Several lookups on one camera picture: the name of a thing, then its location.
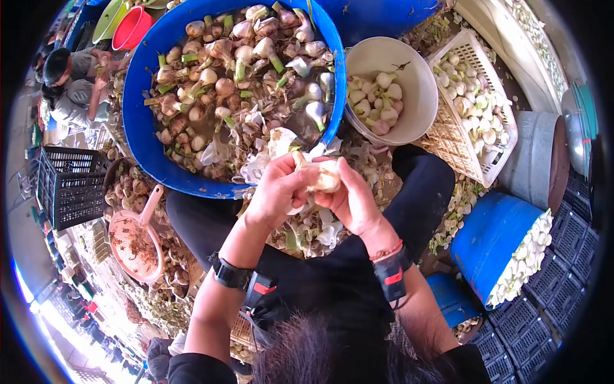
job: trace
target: red plastic basin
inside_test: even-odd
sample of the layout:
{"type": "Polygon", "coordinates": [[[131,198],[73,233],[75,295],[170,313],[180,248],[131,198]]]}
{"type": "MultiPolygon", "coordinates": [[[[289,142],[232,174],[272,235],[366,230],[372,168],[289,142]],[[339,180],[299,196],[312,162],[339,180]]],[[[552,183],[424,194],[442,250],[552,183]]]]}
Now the red plastic basin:
{"type": "Polygon", "coordinates": [[[114,50],[136,47],[152,25],[154,25],[154,20],[145,12],[145,7],[132,8],[117,26],[111,47],[114,50]]]}

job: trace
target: blue plastic basin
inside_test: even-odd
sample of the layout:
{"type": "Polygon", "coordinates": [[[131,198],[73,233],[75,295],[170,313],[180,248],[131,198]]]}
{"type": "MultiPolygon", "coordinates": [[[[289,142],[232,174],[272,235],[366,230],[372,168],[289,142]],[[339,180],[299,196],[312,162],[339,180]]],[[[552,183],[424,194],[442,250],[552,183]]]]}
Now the blue plastic basin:
{"type": "MultiPolygon", "coordinates": [[[[126,139],[136,161],[145,172],[167,187],[190,195],[210,198],[241,198],[247,185],[217,182],[179,168],[163,153],[162,143],[155,133],[154,117],[149,107],[143,105],[143,91],[151,86],[151,73],[146,67],[155,71],[158,66],[158,53],[169,49],[185,35],[185,25],[194,20],[202,20],[206,15],[216,15],[234,8],[243,8],[254,4],[272,6],[274,1],[254,2],[237,0],[233,2],[216,0],[190,0],[178,5],[172,12],[162,16],[147,32],[143,41],[134,52],[130,68],[126,74],[123,89],[123,124],[126,139]]],[[[307,12],[307,2],[293,0],[291,5],[282,3],[290,10],[301,8],[307,12]]],[[[346,97],[346,66],[341,39],[332,20],[322,7],[311,1],[313,20],[331,51],[336,52],[335,63],[335,104],[328,123],[328,129],[322,137],[325,144],[335,137],[343,116],[346,97]]]]}
{"type": "Polygon", "coordinates": [[[450,256],[486,310],[486,300],[527,231],[543,211],[517,197],[489,192],[478,200],[450,247],[450,256]]]}
{"type": "Polygon", "coordinates": [[[434,273],[426,278],[437,305],[450,328],[480,313],[459,288],[453,276],[434,273]]]}

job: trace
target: white bucket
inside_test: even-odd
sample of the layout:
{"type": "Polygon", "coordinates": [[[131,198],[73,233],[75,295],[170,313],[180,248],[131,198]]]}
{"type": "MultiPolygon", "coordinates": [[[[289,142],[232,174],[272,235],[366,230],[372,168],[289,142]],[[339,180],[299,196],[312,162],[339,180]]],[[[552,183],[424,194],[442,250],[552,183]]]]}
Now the white bucket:
{"type": "Polygon", "coordinates": [[[356,44],[346,55],[348,77],[377,76],[379,72],[395,72],[393,81],[403,91],[404,108],[397,124],[377,136],[365,126],[346,103],[345,116],[350,124],[373,144],[399,146],[408,144],[429,130],[437,115],[439,97],[435,77],[426,61],[407,44],[390,37],[371,37],[356,44]],[[403,71],[394,65],[410,61],[403,71]]]}

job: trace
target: pink strainer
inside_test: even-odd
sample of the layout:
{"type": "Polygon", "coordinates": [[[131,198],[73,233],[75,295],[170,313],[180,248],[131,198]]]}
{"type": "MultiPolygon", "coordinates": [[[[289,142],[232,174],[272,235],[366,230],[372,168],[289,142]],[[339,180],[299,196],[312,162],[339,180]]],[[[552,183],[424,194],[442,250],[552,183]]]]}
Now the pink strainer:
{"type": "Polygon", "coordinates": [[[164,187],[158,184],[141,214],[119,211],[113,215],[109,225],[111,249],[117,262],[127,274],[144,283],[156,281],[164,267],[160,240],[149,224],[163,193],[164,187]]]}

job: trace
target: red string bracelet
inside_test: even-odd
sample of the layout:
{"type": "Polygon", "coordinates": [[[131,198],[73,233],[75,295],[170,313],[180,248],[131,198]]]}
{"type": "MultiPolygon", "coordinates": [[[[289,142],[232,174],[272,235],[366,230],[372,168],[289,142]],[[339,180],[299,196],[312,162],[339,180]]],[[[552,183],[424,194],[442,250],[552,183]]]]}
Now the red string bracelet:
{"type": "Polygon", "coordinates": [[[399,240],[397,245],[395,245],[392,249],[390,249],[389,251],[378,251],[375,256],[370,256],[369,260],[371,261],[375,261],[375,260],[379,260],[382,259],[384,257],[388,257],[388,256],[392,256],[396,253],[398,253],[401,249],[401,245],[403,245],[403,240],[399,240]]]}

